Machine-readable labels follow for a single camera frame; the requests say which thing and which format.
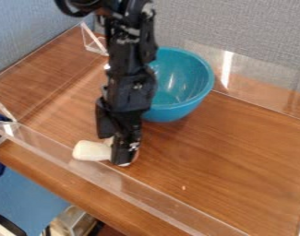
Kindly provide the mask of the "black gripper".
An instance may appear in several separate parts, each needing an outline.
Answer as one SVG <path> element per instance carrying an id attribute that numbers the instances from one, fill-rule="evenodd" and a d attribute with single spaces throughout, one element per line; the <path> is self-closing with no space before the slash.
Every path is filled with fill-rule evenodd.
<path id="1" fill-rule="evenodd" d="M 100 139 L 114 136 L 110 161 L 124 166 L 132 164 L 140 149 L 141 114 L 150 109 L 157 78 L 148 65 L 134 73 L 109 66 L 106 75 L 104 95 L 95 104 L 97 133 Z M 116 127 L 109 113 L 114 113 Z"/>

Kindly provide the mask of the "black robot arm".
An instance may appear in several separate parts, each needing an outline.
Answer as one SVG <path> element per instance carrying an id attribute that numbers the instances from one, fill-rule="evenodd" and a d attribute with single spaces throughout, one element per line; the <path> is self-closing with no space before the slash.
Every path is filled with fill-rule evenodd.
<path id="1" fill-rule="evenodd" d="M 154 39 L 153 0 L 54 0 L 74 18 L 94 14 L 104 25 L 110 68 L 97 100 L 97 132 L 110 138 L 110 162 L 134 161 L 142 138 L 142 114 L 150 109 L 157 78 L 150 69 L 158 45 Z"/>

